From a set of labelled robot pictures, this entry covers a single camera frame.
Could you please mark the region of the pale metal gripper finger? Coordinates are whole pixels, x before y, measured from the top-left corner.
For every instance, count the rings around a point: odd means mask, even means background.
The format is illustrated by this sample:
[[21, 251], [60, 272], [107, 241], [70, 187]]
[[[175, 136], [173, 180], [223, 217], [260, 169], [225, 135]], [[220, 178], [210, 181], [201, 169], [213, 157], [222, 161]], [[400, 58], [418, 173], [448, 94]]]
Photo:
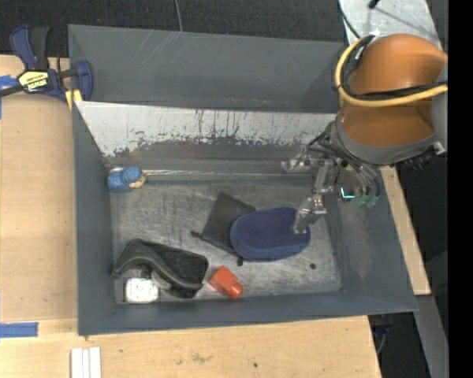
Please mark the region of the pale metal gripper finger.
[[307, 172], [312, 168], [310, 154], [298, 154], [281, 162], [281, 170], [286, 173]]
[[298, 207], [292, 230], [297, 234], [305, 233], [309, 225], [314, 224], [326, 213], [323, 197], [321, 195], [309, 196]]

